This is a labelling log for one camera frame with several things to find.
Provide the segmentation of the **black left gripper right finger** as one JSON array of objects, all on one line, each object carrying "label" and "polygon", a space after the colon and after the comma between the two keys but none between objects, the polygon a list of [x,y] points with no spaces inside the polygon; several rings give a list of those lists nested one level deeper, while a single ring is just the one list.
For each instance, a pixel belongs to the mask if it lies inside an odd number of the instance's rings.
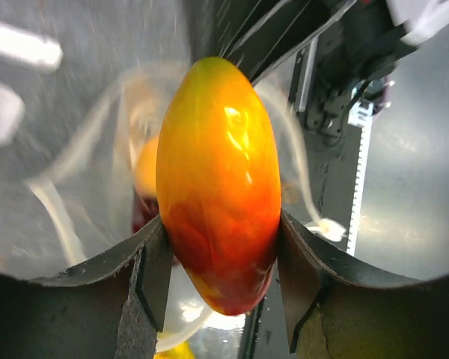
[{"label": "black left gripper right finger", "polygon": [[449,274],[416,280],[379,269],[287,213],[278,270],[298,358],[449,358]]}]

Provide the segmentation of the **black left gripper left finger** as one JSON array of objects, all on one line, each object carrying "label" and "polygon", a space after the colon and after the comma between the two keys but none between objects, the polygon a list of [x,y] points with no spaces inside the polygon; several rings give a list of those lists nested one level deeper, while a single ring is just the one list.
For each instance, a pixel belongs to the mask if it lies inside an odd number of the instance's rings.
[{"label": "black left gripper left finger", "polygon": [[159,218],[54,277],[0,274],[0,358],[151,358],[172,253]]}]

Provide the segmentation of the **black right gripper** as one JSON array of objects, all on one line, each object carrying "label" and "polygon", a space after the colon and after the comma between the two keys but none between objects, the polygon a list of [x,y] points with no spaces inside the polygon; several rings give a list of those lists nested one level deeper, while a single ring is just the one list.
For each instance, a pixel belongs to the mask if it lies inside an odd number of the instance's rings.
[{"label": "black right gripper", "polygon": [[393,23],[386,1],[210,5],[211,53],[235,64],[252,83],[306,46],[296,55],[289,101],[301,126],[326,146],[344,140],[350,112],[360,99],[383,97],[382,90],[367,92],[370,84],[391,74],[401,58],[418,48],[404,42],[405,26]]}]

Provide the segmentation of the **clear dotted zip top bag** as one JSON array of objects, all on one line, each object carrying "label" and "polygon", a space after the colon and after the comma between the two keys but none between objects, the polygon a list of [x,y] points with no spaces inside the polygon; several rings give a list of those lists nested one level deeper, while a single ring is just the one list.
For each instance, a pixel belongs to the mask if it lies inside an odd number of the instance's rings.
[{"label": "clear dotted zip top bag", "polygon": [[[69,264],[85,260],[91,237],[114,244],[125,234],[128,200],[154,198],[150,183],[138,182],[137,161],[157,141],[162,118],[180,84],[182,64],[152,64],[122,75],[105,90],[71,142],[28,187],[55,226]],[[308,229],[325,239],[342,239],[345,228],[321,216],[313,204],[305,142],[286,96],[271,82],[255,87],[271,118],[278,145],[285,203],[300,200],[310,215]]]}]

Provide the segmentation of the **red yellow mango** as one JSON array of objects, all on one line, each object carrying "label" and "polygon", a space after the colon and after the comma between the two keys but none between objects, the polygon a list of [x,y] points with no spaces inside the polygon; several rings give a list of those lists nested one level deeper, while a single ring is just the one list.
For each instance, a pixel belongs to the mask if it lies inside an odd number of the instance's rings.
[{"label": "red yellow mango", "polygon": [[231,62],[197,61],[162,121],[156,163],[175,257],[215,311],[252,310],[272,278],[281,179],[272,123]]}]

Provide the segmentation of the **purple grape bunch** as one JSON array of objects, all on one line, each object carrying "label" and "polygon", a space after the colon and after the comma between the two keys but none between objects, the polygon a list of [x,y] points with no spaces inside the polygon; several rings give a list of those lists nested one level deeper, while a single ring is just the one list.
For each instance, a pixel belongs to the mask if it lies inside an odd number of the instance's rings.
[{"label": "purple grape bunch", "polygon": [[140,197],[135,194],[132,216],[132,232],[137,233],[158,214],[159,205],[156,198]]}]

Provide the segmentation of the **orange peach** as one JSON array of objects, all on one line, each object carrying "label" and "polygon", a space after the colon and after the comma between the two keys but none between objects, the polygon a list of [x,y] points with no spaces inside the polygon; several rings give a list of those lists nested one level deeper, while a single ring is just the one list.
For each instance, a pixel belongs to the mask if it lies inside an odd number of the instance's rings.
[{"label": "orange peach", "polygon": [[141,148],[135,163],[135,189],[142,197],[156,198],[156,157],[159,136],[150,138]]}]

